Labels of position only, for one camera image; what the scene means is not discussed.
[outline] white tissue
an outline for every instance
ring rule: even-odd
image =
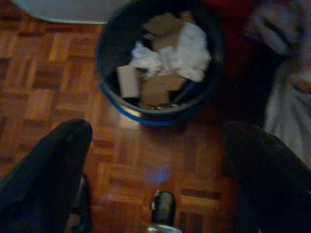
[[[185,23],[175,50],[166,47],[158,54],[136,42],[130,65],[147,69],[147,77],[158,71],[159,75],[166,75],[177,70],[180,76],[201,82],[210,60],[205,32],[194,24]]]
[[[185,23],[179,37],[173,67],[178,74],[194,82],[201,82],[211,56],[207,50],[205,32],[198,26]]]
[[[162,70],[159,72],[159,75],[168,75],[174,72],[172,67],[174,51],[172,46],[168,46],[160,50],[160,58],[162,65]]]
[[[144,47],[141,42],[136,42],[135,48],[132,50],[130,65],[136,68],[147,69],[147,77],[151,77],[161,70],[162,62],[158,53]]]

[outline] trash can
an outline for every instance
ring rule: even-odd
[[[145,109],[120,97],[117,67],[129,64],[136,41],[144,35],[142,25],[150,18],[170,12],[177,15],[190,11],[196,25],[207,35],[207,49],[212,61],[191,99],[169,109]],[[104,28],[96,51],[100,88],[109,101],[122,114],[148,125],[170,125],[196,114],[206,102],[217,98],[217,83],[223,72],[224,37],[213,14],[199,3],[187,0],[141,0],[132,2],[111,17]]]

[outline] cardboard piece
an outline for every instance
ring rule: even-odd
[[[173,73],[170,75],[170,91],[179,91],[182,85],[186,82],[186,79],[178,75],[177,73]]]
[[[122,98],[139,97],[139,85],[136,69],[130,65],[117,67]]]
[[[190,14],[190,12],[189,11],[184,11],[184,12],[182,12],[181,13],[181,21],[183,22],[183,23],[192,23],[192,24],[195,24],[195,21],[194,21],[194,19],[193,19],[193,17],[192,17],[192,15]]]
[[[141,87],[141,103],[143,105],[157,106],[169,103],[169,75],[154,75],[145,80]]]
[[[180,30],[182,22],[175,18],[171,13],[166,13],[162,16],[151,18],[148,23],[144,24],[142,27],[152,34],[161,35]]]
[[[169,91],[178,91],[186,79],[177,73],[169,75],[154,75],[142,83],[141,103],[142,105],[158,106],[170,103]]]
[[[160,53],[160,50],[168,46],[176,47],[178,44],[180,31],[168,33],[158,36],[152,41],[152,48],[155,52]]]
[[[152,35],[151,33],[147,33],[146,35],[143,36],[147,40],[153,40],[156,38],[155,35]]]

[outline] wooden floor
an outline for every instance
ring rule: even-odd
[[[206,106],[171,127],[120,115],[98,89],[94,50],[103,26],[53,24],[0,0],[0,178],[60,122],[94,129],[85,173],[94,233],[144,232],[155,191],[175,194],[184,233],[231,232],[236,186],[224,156],[224,110]]]

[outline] trash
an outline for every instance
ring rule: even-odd
[[[142,27],[154,35],[161,35],[178,31],[182,27],[182,22],[176,19],[171,13],[166,13],[162,16],[153,17]]]
[[[205,32],[194,24],[185,23],[172,66],[179,69],[180,76],[201,82],[210,60]]]
[[[166,47],[176,47],[178,44],[178,39],[180,36],[180,31],[167,33],[161,36],[156,37],[152,41],[152,48],[156,52],[160,52],[161,49]]]
[[[147,69],[147,77],[153,76],[157,71],[161,70],[162,62],[160,55],[150,49],[144,47],[141,42],[137,41],[135,48],[132,50],[133,67]]]
[[[181,13],[181,21],[183,23],[192,23],[192,24],[195,24],[195,21],[192,17],[192,15],[190,14],[189,11],[184,11]]]
[[[127,65],[117,68],[122,98],[139,97],[139,87],[136,69]]]
[[[211,60],[206,34],[194,25],[189,12],[181,13],[180,19],[171,13],[156,16],[143,28],[142,42],[154,51],[142,42],[136,42],[130,65],[118,68],[121,96],[137,97],[137,90],[140,90],[143,108],[176,107],[189,92],[197,89],[205,76],[204,71]],[[124,80],[123,76],[128,74],[130,77]]]

